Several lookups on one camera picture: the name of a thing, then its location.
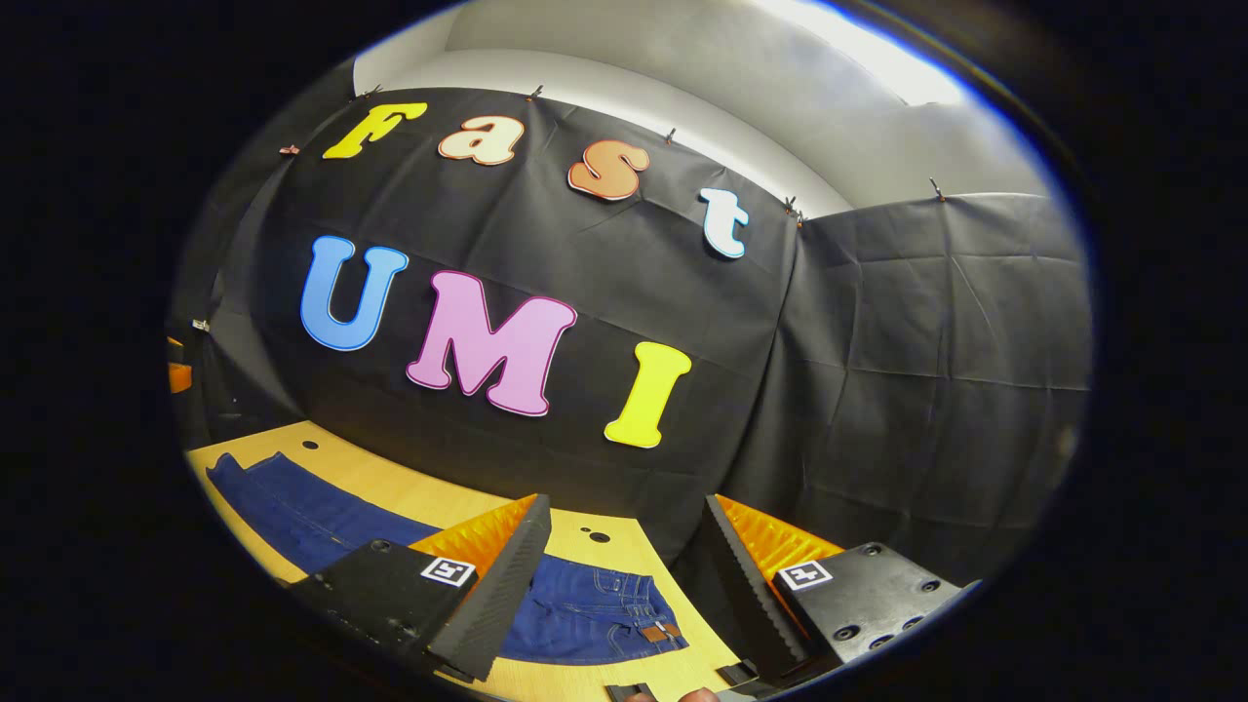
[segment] black cloth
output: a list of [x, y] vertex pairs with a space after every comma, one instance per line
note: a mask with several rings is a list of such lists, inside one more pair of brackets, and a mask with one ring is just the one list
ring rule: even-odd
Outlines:
[[[351, 159], [321, 155], [383, 104], [426, 102]], [[515, 157], [497, 166], [438, 155], [438, 142], [478, 115], [518, 119]], [[650, 166], [634, 196], [608, 202], [568, 186], [587, 146], [617, 139], [645, 149]], [[743, 259], [705, 241], [703, 187], [735, 192]], [[357, 100], [312, 139], [286, 171], [256, 239], [246, 294], [222, 314], [248, 315], [277, 375], [307, 417], [367, 450], [495, 495], [550, 495], [555, 507], [639, 518], [671, 560], [698, 522], [696, 506], [724, 481], [766, 366], [795, 246], [784, 205], [739, 174], [664, 135], [573, 105], [466, 89], [383, 91]], [[312, 242], [356, 246], [331, 302], [354, 317], [367, 275], [363, 252], [409, 256], [392, 284], [371, 344], [339, 352], [310, 337], [300, 300]], [[527, 299], [577, 310], [552, 362], [545, 417], [467, 397], [458, 380], [429, 390], [406, 376], [429, 326], [429, 279], [454, 270], [480, 279], [498, 329]], [[653, 341], [693, 361], [649, 450], [613, 443], [638, 371], [634, 347]]]
[[[958, 586], [1005, 566], [1066, 471], [1092, 357], [1076, 229], [1031, 195], [820, 217], [721, 493]], [[739, 641], [705, 553], [678, 580]]]
[[[367, 110], [398, 102], [428, 110], [354, 157], [321, 157]], [[512, 161], [438, 155], [478, 115], [525, 125]], [[567, 182], [603, 139], [650, 155], [639, 192], [623, 201]], [[262, 225], [226, 256], [213, 329], [255, 336], [250, 362], [265, 368], [248, 377], [276, 378], [302, 416], [422, 472], [636, 517], [721, 633], [733, 625], [713, 568], [686, 548], [708, 493], [842, 546], [882, 541], [965, 585], [1003, 563], [1061, 482], [1091, 320], [1075, 227], [1047, 199], [931, 199], [797, 229], [782, 202], [663, 135], [488, 90], [383, 91], [301, 149], [270, 174], [271, 201], [252, 202]], [[703, 187], [740, 197], [744, 257], [705, 242]], [[364, 251], [411, 260], [358, 351], [317, 344], [300, 320], [312, 242], [324, 235], [356, 246], [331, 302], [339, 320], [354, 316]], [[407, 378], [436, 300], [429, 279], [447, 269], [482, 279], [494, 329], [537, 295], [577, 310], [550, 366], [545, 417], [502, 411], [484, 391], [464, 396], [458, 380], [438, 391]], [[693, 360], [650, 450], [603, 437], [640, 341]]]
[[246, 214], [265, 184], [286, 164], [283, 146], [301, 145], [354, 96], [354, 60], [344, 61], [300, 92], [240, 150], [217, 185], [206, 195], [195, 226], [178, 256], [177, 284], [170, 296], [166, 332], [185, 345], [192, 385], [173, 398], [181, 443], [198, 448], [303, 418], [297, 408], [276, 402], [240, 366], [257, 360], [237, 357], [210, 335], [192, 326], [208, 321], [227, 290], [225, 267]]

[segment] blue denim jeans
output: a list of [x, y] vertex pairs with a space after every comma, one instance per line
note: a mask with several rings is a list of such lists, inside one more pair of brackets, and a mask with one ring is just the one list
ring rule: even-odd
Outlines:
[[684, 637], [650, 642], [641, 633], [674, 623], [650, 576], [547, 556], [499, 656], [582, 666], [631, 661], [686, 647]]
[[[246, 471], [223, 453], [208, 478], [261, 538], [307, 573], [373, 538], [414, 543], [439, 531], [342, 491], [282, 453]], [[651, 642], [643, 633], [679, 631], [674, 625], [650, 576], [544, 555], [499, 657], [565, 666], [631, 661], [688, 647], [683, 636]]]

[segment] blue letter u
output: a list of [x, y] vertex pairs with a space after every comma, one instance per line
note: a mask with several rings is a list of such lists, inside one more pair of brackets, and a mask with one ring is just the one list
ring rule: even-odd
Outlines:
[[391, 281], [394, 280], [394, 274], [407, 267], [407, 256], [393, 249], [374, 246], [364, 251], [364, 262], [368, 264], [364, 292], [359, 296], [356, 319], [343, 324], [329, 314], [329, 300], [343, 261], [354, 252], [356, 246], [346, 239], [317, 239], [312, 242], [312, 267], [303, 284], [303, 301], [300, 304], [303, 329], [308, 330], [312, 339], [336, 351], [363, 349], [373, 340], [382, 321]]

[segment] pink letter m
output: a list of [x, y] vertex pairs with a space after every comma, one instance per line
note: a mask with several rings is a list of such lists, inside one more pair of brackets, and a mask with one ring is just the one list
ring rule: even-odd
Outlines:
[[438, 291], [421, 357], [407, 365], [407, 377], [424, 387], [451, 387], [447, 356], [456, 352], [456, 371], [464, 395], [480, 390], [489, 373], [503, 366], [502, 378], [485, 391], [495, 407], [540, 417], [550, 410], [543, 395], [554, 347], [564, 330], [577, 324], [577, 311], [549, 297], [529, 297], [498, 331], [490, 331], [485, 289], [475, 277], [441, 271], [431, 280]]

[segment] tabletop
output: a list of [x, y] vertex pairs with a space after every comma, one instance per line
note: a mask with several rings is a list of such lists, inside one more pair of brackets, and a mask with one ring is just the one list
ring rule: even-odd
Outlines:
[[[232, 455], [247, 467], [278, 451], [339, 490], [438, 528], [454, 526], [512, 501], [394, 463], [312, 422], [298, 422], [187, 452], [200, 485], [230, 531], [270, 575], [287, 582], [302, 580], [307, 573], [252, 531], [217, 492], [206, 472], [222, 453]], [[590, 540], [592, 532], [605, 533], [610, 540]], [[489, 680], [472, 683], [473, 688], [519, 702], [609, 702], [605, 686], [644, 682], [660, 702], [674, 702], [700, 687], [714, 692], [729, 687], [715, 671], [739, 662], [740, 657], [698, 613], [636, 520], [552, 508], [545, 552], [590, 566], [651, 576], [674, 611], [689, 647], [605, 666], [557, 666], [498, 658]]]

